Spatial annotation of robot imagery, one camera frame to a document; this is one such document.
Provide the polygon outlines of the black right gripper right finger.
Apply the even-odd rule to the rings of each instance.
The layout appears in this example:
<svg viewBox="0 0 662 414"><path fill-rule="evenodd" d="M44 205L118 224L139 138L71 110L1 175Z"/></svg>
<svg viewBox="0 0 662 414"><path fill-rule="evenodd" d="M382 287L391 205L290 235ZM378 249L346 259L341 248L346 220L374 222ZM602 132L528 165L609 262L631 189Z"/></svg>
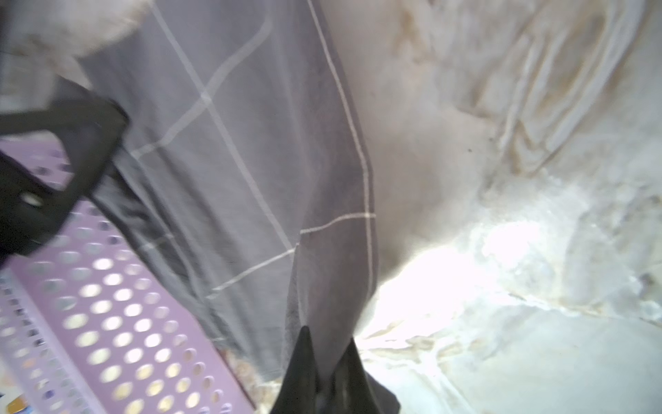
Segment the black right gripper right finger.
<svg viewBox="0 0 662 414"><path fill-rule="evenodd" d="M380 412L360 353L353 340L348 344L334 371L333 388L325 412L332 414L378 414Z"/></svg>

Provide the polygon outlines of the grey checked pillowcase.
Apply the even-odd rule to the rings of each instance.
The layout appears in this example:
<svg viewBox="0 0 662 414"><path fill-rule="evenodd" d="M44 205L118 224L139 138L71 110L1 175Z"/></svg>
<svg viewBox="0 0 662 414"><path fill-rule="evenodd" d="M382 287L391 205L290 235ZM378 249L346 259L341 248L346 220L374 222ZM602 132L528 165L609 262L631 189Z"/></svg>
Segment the grey checked pillowcase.
<svg viewBox="0 0 662 414"><path fill-rule="evenodd" d="M130 124L92 200L229 360L264 381L303 326L315 413L377 288L372 169L317 1L157 1L79 59Z"/></svg>

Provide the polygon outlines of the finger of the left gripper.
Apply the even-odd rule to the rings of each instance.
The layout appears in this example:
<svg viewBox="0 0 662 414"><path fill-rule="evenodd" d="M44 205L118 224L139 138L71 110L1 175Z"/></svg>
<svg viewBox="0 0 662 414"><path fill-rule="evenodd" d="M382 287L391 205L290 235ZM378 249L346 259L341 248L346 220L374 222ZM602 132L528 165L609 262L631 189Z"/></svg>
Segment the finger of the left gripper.
<svg viewBox="0 0 662 414"><path fill-rule="evenodd" d="M129 116L108 99L58 101L46 109L1 115L1 136L90 127L91 147L76 164L58 153L56 167L29 169L1 153L1 257L28 256L47 245L64 226L77 202L100 181L125 130Z"/></svg>

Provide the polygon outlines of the purple plastic basket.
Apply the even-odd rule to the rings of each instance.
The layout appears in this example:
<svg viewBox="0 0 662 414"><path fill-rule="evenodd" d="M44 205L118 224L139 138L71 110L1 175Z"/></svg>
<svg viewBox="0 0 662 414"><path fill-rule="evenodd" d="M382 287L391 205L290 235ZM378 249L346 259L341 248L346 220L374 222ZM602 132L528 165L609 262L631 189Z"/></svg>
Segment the purple plastic basket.
<svg viewBox="0 0 662 414"><path fill-rule="evenodd" d="M1 272L2 408L35 413L251 413L198 321L81 199L45 247Z"/></svg>

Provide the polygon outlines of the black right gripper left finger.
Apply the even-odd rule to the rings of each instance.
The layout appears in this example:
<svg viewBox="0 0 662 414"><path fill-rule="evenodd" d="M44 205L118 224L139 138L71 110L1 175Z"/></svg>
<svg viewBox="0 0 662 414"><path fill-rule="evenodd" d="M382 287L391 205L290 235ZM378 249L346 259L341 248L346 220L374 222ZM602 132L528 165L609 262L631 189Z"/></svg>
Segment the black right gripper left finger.
<svg viewBox="0 0 662 414"><path fill-rule="evenodd" d="M303 326L271 414L314 414L316 401L317 365L310 329Z"/></svg>

